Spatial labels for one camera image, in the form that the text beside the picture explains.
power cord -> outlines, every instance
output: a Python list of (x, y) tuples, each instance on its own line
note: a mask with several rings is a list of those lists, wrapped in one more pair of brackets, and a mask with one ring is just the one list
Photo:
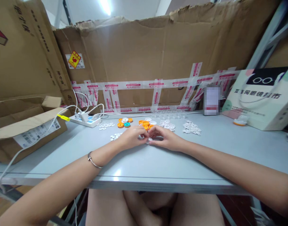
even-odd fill
[(75, 204), (75, 224), (77, 226), (77, 205), (76, 205), (75, 199), (74, 199), (74, 204)]
[[(65, 109), (69, 108), (69, 107), (75, 107), (75, 105), (70, 105), (64, 109), (62, 109), (60, 112), (57, 113), (57, 115), (60, 115)], [(38, 139), (36, 140), (31, 146), (35, 145), (37, 142), (39, 142), (43, 137), (45, 137), (45, 134), (51, 129), (52, 125), (54, 124), (56, 118), (57, 118), (57, 115), (54, 117), (54, 119), (52, 120), (52, 123), (51, 125), (49, 126), (49, 128), (46, 130), (46, 132), (43, 133), (43, 135)], [(15, 156), (11, 159), (10, 163), (8, 164), (8, 166), (6, 167), (6, 169), (4, 170), (4, 172), (2, 173), (2, 175), (0, 176), (0, 189), (3, 191), (4, 194), (6, 194), (6, 189), (5, 187), (2, 185), (2, 178), (4, 177), (4, 175), (6, 174), (7, 170), (9, 169), (9, 167), (12, 165), (12, 163), (14, 162), (14, 160), (16, 159), (16, 157), (24, 150), (26, 150), (27, 148), (30, 148), (31, 146), (29, 147), (26, 147), (26, 148), (23, 148), (22, 150), (18, 151)]]

packing tape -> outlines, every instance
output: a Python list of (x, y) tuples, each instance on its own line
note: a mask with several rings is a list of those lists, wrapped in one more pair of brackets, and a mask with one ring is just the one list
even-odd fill
[[(84, 81), (85, 84), (76, 84), (76, 82), (72, 82), (72, 86), (74, 90), (78, 89), (78, 92), (84, 93), (89, 97), (90, 105), (97, 105), (98, 90), (103, 90), (105, 108), (106, 108), (105, 112), (139, 113), (139, 112), (151, 112), (152, 110), (158, 110), (159, 98), (162, 88), (176, 88), (187, 86), (186, 92), (184, 94), (180, 106), (188, 106), (189, 98), (192, 96), (193, 91), (197, 85), (200, 85), (202, 82), (204, 83), (207, 82), (208, 84), (217, 82), (218, 84), (221, 84), (222, 82), (228, 81), (226, 84), (226, 91), (227, 91), (230, 81), (232, 79), (236, 79), (240, 73), (240, 71), (235, 71), (236, 68), (234, 67), (229, 68), (227, 71), (219, 71), (218, 73), (212, 75), (205, 75), (199, 77), (201, 66), (202, 63), (194, 63), (192, 65), (189, 78), (168, 79), (168, 80), (156, 79), (154, 81), (149, 80), (149, 81), (131, 81), (131, 82), (104, 82), (104, 83), (91, 83), (90, 80), (86, 80)], [(122, 89), (154, 89), (152, 106), (140, 107), (140, 108), (120, 108), (118, 90)], [(112, 90), (115, 90), (115, 93), (111, 94), (115, 106), (114, 109), (112, 107), (109, 93)], [(78, 96), (79, 104), (81, 106), (86, 106), (85, 97), (80, 96), (81, 95)], [(190, 101), (190, 103), (194, 102), (197, 98), (198, 98), (197, 95), (195, 95)]]
[(98, 103), (98, 86), (91, 83), (91, 80), (84, 81), (86, 86), (86, 95), (90, 101), (90, 106), (96, 106)]
[(106, 110), (112, 110), (109, 112), (114, 112), (113, 107), (112, 107), (112, 101), (110, 99), (109, 89), (103, 90), (103, 97), (104, 97), (104, 101), (105, 101)]
[[(232, 80), (236, 79), (239, 75), (240, 71), (226, 71), (223, 73), (216, 73), (212, 75), (205, 75), (200, 77), (193, 78), (180, 78), (180, 79), (168, 79), (162, 80), (162, 88), (176, 88), (176, 87), (185, 87), (185, 86), (196, 86), (199, 85), (202, 81), (208, 81), (214, 75), (220, 75), (220, 80)], [(105, 89), (154, 89), (158, 85), (156, 85), (155, 81), (133, 81), (133, 82), (104, 82), (104, 83), (92, 83), (92, 85), (98, 86), (98, 90), (105, 90)]]
[(152, 86), (154, 86), (154, 90), (153, 90), (153, 96), (152, 96), (152, 104), (151, 104), (152, 109), (151, 110), (157, 111), (162, 87), (164, 86), (163, 79), (155, 79), (154, 83), (152, 83)]
[[(84, 91), (82, 91), (81, 87), (81, 84), (72, 84), (72, 87), (73, 87), (73, 90), (75, 92), (79, 92), (79, 93), (84, 93)], [(76, 94), (76, 97), (77, 97), (77, 100), (78, 100), (78, 103), (80, 104), (80, 107), (83, 108), (83, 107), (87, 107), (87, 99), (81, 95), (81, 94)]]
[[(167, 106), (158, 106), (157, 111), (162, 111), (162, 110), (183, 110), (187, 111), (189, 110), (189, 105), (167, 105)], [(131, 114), (131, 113), (147, 113), (151, 112), (152, 108), (149, 107), (131, 107), (131, 108), (120, 108), (120, 114)], [(114, 109), (108, 109), (105, 110), (104, 112), (115, 112)]]
[(200, 74), (200, 69), (201, 69), (202, 64), (203, 63), (200, 62), (200, 63), (194, 63), (192, 65), (192, 69), (191, 69), (190, 76), (189, 76), (189, 83), (187, 84), (186, 92), (181, 100), (181, 105), (188, 104), (189, 99), (192, 96), (194, 88), (195, 88), (195, 85), (192, 85), (192, 84), (196, 83), (198, 76)]
[(111, 89), (110, 93), (112, 95), (115, 112), (121, 113), (120, 112), (120, 102), (119, 102), (118, 91), (116, 89)]

leg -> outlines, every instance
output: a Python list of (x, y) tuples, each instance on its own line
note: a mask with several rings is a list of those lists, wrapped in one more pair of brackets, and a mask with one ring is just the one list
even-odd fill
[(170, 226), (221, 225), (224, 226), (216, 195), (178, 194)]
[(135, 226), (123, 191), (89, 189), (86, 225)]
[(161, 226), (162, 218), (146, 206), (137, 191), (123, 191), (128, 208), (139, 226)]

thigh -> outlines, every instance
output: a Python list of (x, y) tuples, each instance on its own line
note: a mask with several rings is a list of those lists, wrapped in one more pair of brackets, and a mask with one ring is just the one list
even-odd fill
[(170, 226), (222, 225), (221, 209), (216, 195), (178, 194)]
[(177, 193), (171, 192), (145, 192), (141, 198), (150, 210), (157, 210), (162, 207), (173, 207)]
[(89, 189), (86, 226), (137, 225), (123, 191)]

shipping label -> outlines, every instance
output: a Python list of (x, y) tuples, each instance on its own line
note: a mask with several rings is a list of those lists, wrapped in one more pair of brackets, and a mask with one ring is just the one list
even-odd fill
[(54, 121), (51, 128), (48, 130), (49, 126), (51, 125), (53, 119), (34, 128), (30, 129), (27, 132), (21, 133), (13, 137), (13, 139), (22, 147), (28, 148), (31, 147), (38, 139), (41, 139), (54, 131), (60, 128), (60, 125), (57, 120)]

